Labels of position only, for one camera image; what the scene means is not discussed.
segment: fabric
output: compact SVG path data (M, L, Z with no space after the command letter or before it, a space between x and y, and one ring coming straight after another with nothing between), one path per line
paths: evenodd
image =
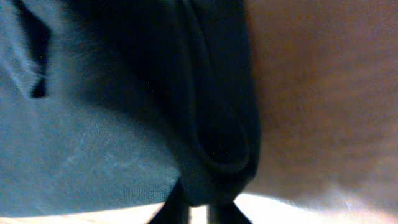
M249 55L237 0L0 0L0 216L166 202L152 223L199 205L244 217Z

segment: dark blue fabric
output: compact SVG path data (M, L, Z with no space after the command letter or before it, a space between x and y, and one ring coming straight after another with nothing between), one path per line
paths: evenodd
M241 1L0 4L0 216L225 207L254 177Z

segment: teal fabric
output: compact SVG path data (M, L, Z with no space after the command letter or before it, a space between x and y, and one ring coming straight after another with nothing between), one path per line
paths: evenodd
M235 0L2 0L0 216L167 201L226 223L259 158L245 24Z

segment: clothing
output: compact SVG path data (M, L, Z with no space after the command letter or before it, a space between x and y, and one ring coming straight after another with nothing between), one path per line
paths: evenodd
M248 222L233 200L260 124L241 1L0 3L0 216L168 199L152 223L206 204Z

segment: dark object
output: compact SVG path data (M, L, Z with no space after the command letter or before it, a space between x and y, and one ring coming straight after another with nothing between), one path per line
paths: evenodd
M233 200L260 131L241 1L3 0L0 57L0 216L166 201L152 223L205 204L248 222Z

